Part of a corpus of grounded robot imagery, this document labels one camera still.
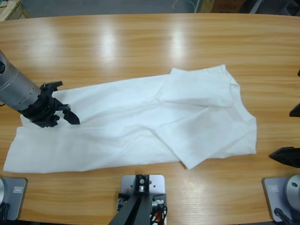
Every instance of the wrinkled cloth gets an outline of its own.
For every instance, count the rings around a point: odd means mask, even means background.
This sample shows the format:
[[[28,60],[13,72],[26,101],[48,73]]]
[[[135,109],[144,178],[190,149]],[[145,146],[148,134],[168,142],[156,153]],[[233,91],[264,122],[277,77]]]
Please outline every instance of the wrinkled cloth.
[[[103,83],[53,96],[70,104],[64,119],[40,128],[21,116],[4,171],[51,173],[255,154],[256,119],[225,65]]]

